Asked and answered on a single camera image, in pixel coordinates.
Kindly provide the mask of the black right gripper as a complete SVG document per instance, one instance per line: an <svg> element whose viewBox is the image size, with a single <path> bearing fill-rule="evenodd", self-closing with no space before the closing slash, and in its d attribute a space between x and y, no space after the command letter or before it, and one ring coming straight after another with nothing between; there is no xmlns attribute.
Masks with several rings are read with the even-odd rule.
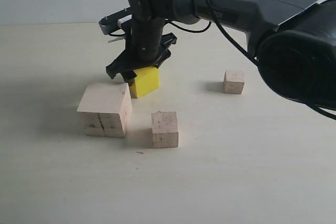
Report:
<svg viewBox="0 0 336 224"><path fill-rule="evenodd" d="M159 68L171 56L171 45L176 44L177 37L173 33L163 34L164 18L154 18L141 22L134 17L119 22L125 33L125 49L116 59L106 66L110 79L118 74L129 86L134 84L137 69L146 67Z"/></svg>

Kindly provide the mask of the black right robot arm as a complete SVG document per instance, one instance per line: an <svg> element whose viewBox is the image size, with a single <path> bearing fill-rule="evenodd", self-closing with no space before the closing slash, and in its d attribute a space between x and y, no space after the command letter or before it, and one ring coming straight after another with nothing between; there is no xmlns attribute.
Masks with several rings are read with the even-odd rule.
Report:
<svg viewBox="0 0 336 224"><path fill-rule="evenodd" d="M170 56L165 24L201 19L246 35L243 54L273 92L313 108L335 109L335 0L128 0L129 7L101 20L104 34L130 17L125 50L106 67L127 80Z"/></svg>

